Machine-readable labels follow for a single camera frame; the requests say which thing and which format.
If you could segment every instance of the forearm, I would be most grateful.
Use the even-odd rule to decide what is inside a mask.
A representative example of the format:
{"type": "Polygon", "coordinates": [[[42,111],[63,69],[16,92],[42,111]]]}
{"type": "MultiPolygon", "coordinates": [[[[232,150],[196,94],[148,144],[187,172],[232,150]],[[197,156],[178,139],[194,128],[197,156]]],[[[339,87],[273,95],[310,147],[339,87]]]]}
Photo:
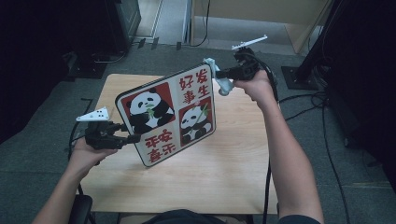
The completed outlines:
{"type": "Polygon", "coordinates": [[[64,173],[33,223],[68,223],[79,177],[64,173]]]}
{"type": "Polygon", "coordinates": [[[265,119],[280,216],[299,214],[323,222],[314,173],[274,99],[258,101],[265,119]]]}

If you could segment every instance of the panda sign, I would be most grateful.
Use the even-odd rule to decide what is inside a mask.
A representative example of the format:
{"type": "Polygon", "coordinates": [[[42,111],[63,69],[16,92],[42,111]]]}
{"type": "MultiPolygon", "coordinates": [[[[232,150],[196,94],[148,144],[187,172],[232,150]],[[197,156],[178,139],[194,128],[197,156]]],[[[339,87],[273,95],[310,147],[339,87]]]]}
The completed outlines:
{"type": "Polygon", "coordinates": [[[152,166],[197,143],[216,129],[210,66],[202,63],[121,93],[116,106],[136,149],[152,166]]]}

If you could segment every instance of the panda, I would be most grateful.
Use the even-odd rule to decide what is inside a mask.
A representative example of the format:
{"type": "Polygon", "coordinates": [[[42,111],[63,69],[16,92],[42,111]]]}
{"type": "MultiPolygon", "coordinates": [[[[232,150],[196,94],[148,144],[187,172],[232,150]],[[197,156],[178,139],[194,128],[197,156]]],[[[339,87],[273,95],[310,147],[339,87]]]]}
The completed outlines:
{"type": "Polygon", "coordinates": [[[130,108],[129,122],[134,133],[148,133],[168,123],[175,115],[175,110],[161,98],[155,88],[138,94],[126,105],[130,108]]]}
{"type": "Polygon", "coordinates": [[[207,113],[204,110],[205,105],[201,105],[195,106],[184,112],[180,122],[181,142],[183,144],[201,138],[212,128],[212,124],[209,119],[207,119],[207,113]]]}

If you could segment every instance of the table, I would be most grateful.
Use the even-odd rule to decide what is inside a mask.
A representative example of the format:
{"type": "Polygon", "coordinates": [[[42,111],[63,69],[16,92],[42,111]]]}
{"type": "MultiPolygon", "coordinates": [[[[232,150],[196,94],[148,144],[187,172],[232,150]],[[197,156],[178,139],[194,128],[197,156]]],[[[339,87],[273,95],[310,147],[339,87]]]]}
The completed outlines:
{"type": "MultiPolygon", "coordinates": [[[[122,122],[115,98],[158,76],[110,75],[96,108],[122,122]]],[[[204,214],[262,214],[268,166],[267,138],[260,109],[241,89],[217,94],[216,131],[175,156],[147,168],[134,145],[101,161],[82,180],[94,212],[162,213],[185,208],[204,214]]],[[[269,213],[276,214],[270,188],[269,213]]]]}
{"type": "MultiPolygon", "coordinates": [[[[193,44],[194,18],[206,16],[207,0],[191,1],[190,40],[193,44]]],[[[209,17],[285,23],[294,51],[300,53],[315,28],[324,23],[331,3],[332,0],[215,0],[210,3],[209,17]]]]}

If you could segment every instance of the white plastic part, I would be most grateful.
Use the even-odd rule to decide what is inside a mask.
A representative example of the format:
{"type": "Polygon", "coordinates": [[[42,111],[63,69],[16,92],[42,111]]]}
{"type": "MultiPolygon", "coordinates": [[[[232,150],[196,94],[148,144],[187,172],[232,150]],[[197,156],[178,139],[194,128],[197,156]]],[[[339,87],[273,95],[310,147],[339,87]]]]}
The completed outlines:
{"type": "Polygon", "coordinates": [[[267,36],[267,35],[264,35],[263,37],[260,37],[260,38],[258,38],[258,39],[250,40],[250,41],[248,41],[248,42],[241,42],[240,45],[233,46],[232,49],[240,49],[240,48],[242,48],[242,47],[246,47],[246,46],[249,46],[249,45],[251,45],[251,44],[257,43],[257,42],[259,42],[259,41],[262,41],[262,40],[264,40],[264,39],[266,39],[266,38],[268,38],[268,36],[267,36]]]}
{"type": "Polygon", "coordinates": [[[76,121],[107,121],[109,119],[107,108],[97,109],[89,114],[76,118],[76,121]]]}
{"type": "Polygon", "coordinates": [[[220,86],[219,94],[222,96],[228,95],[230,93],[230,91],[233,89],[233,83],[230,81],[230,79],[228,79],[226,77],[224,77],[224,78],[216,77],[216,72],[219,71],[220,69],[216,65],[214,59],[207,58],[207,59],[204,59],[204,62],[209,64],[209,66],[212,70],[213,78],[216,80],[217,83],[219,83],[219,86],[220,86]]]}

